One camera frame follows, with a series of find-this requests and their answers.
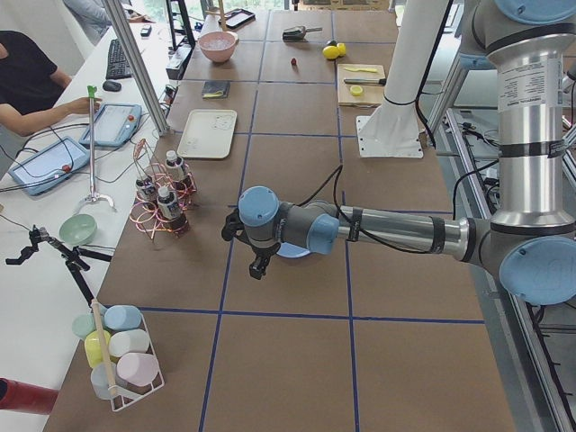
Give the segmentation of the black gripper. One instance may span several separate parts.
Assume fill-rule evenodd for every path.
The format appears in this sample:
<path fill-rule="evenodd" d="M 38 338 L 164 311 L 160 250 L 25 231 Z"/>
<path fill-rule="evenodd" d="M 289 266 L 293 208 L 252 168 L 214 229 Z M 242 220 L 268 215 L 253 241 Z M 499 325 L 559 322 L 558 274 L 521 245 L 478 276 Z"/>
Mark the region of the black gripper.
<path fill-rule="evenodd" d="M 251 246 L 256 257 L 249 265 L 249 275 L 257 280 L 262 278 L 262 270 L 266 270 L 273 257 L 279 250 L 279 241 L 275 238 L 267 240 L 256 240 L 247 236 L 248 244 Z"/>

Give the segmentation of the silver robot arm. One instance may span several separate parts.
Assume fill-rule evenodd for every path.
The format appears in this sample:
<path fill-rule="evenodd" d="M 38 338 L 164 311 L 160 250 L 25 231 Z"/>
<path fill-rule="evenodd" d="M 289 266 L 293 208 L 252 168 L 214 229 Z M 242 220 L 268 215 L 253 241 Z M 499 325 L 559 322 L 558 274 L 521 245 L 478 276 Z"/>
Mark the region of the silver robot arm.
<path fill-rule="evenodd" d="M 336 239 L 403 252 L 447 254 L 484 268 L 534 305 L 575 294 L 575 220 L 563 209 L 563 52 L 575 38 L 572 1 L 469 1 L 462 50 L 496 68 L 500 204 L 487 220 L 443 220 L 338 206 L 293 204 L 247 189 L 223 230 L 249 244 L 262 277 L 284 243 L 327 254 Z"/>

